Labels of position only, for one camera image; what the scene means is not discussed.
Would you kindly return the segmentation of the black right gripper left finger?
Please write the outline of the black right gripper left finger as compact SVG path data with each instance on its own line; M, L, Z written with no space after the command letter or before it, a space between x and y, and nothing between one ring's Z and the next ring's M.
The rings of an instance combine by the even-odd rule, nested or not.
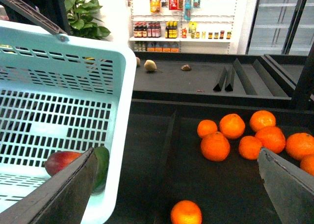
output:
M93 148L0 214L2 224L79 224L96 179Z

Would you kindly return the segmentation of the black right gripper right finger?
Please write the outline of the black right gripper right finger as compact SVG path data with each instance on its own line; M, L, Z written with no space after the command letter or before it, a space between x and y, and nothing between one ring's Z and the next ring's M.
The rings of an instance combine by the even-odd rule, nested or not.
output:
M258 156L265 190L283 224L314 222L314 177L263 147Z

